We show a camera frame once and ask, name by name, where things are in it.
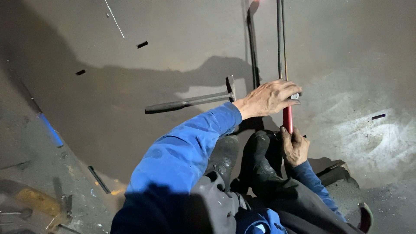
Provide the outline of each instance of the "worker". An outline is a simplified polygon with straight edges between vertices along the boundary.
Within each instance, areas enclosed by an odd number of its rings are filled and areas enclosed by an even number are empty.
[[[157,139],[131,175],[111,233],[362,233],[346,223],[313,173],[310,143],[296,128],[292,135],[280,128],[281,150],[273,132],[253,134],[239,182],[257,198],[230,191],[238,138],[229,134],[242,120],[300,104],[289,97],[301,92],[293,82],[268,82]],[[279,158],[287,180],[276,169]]]

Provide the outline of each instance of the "hand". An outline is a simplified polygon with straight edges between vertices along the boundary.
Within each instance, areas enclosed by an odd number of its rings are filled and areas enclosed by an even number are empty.
[[[308,149],[310,142],[304,138],[297,128],[293,128],[292,135],[285,129],[280,127],[280,135],[283,139],[283,159],[292,167],[299,166],[306,162],[308,158]]]
[[[300,104],[299,100],[288,99],[290,96],[301,93],[302,88],[291,81],[278,79],[260,85],[245,98],[233,104],[240,110],[243,120],[251,117],[267,116],[282,109]]]

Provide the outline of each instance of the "work boot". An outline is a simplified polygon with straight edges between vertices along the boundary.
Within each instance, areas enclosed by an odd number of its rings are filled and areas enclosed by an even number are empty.
[[[210,172],[217,171],[224,181],[224,187],[220,188],[224,192],[230,191],[231,172],[237,162],[238,149],[238,137],[236,135],[228,135],[217,141],[208,159],[205,175],[209,177],[208,174]]]
[[[272,194],[274,186],[270,184],[282,181],[281,146],[281,141],[269,130],[257,131],[244,146],[238,178],[240,184],[251,187],[258,197]]]

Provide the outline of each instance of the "finger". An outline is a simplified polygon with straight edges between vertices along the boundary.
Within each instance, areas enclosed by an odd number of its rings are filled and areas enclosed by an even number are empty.
[[[285,151],[291,152],[293,150],[292,141],[290,140],[290,134],[287,132],[284,126],[280,127],[280,135],[283,139],[283,148]]]
[[[296,94],[296,93],[301,93],[302,92],[302,88],[300,86],[297,85],[289,85],[286,88],[284,88],[283,90],[279,91],[279,96],[280,98],[282,98],[283,100],[287,99],[288,97]]]
[[[282,108],[290,107],[290,106],[293,106],[293,105],[300,105],[300,101],[297,100],[297,99],[286,99],[281,103],[283,105]]]
[[[301,143],[303,140],[303,136],[300,134],[299,129],[293,128],[292,138],[295,140],[295,142]]]

